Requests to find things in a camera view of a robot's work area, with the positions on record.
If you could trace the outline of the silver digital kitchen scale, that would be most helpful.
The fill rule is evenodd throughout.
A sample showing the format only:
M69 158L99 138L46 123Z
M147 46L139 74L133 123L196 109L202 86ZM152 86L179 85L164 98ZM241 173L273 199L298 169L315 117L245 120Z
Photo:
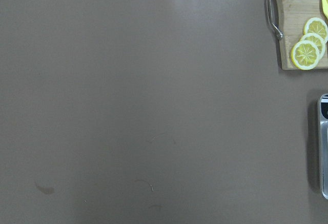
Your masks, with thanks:
M327 199L327 93L318 99L317 110L320 189Z

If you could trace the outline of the lemon slice top right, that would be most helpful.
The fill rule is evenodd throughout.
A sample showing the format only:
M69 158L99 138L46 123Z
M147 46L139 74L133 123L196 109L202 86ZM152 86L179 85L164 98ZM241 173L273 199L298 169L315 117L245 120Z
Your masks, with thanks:
M301 40L291 50L292 63L300 70L312 70L319 62L320 52L314 42Z

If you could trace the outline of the bamboo cutting board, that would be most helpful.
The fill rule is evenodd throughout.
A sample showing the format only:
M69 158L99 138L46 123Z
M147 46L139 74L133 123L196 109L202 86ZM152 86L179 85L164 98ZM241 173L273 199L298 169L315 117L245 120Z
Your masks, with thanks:
M296 70L291 50L303 35L305 23L312 17L327 22L322 0L266 0L268 24L276 38L277 56L283 70Z

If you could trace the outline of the lemon slice middle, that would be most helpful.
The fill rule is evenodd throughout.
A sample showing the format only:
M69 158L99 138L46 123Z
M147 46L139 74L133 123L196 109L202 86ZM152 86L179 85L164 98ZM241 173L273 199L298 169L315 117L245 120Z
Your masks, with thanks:
M319 60L322 59L326 51L326 41L317 33L307 33L301 37L300 40L308 40L313 42L319 50Z

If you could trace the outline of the lemon slice lower of row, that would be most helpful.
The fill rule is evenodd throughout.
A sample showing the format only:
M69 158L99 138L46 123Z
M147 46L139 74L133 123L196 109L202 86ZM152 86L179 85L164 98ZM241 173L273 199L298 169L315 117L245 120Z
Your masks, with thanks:
M303 27L303 34L316 33L322 37L325 43L327 43L327 24L318 17L312 17L305 23Z

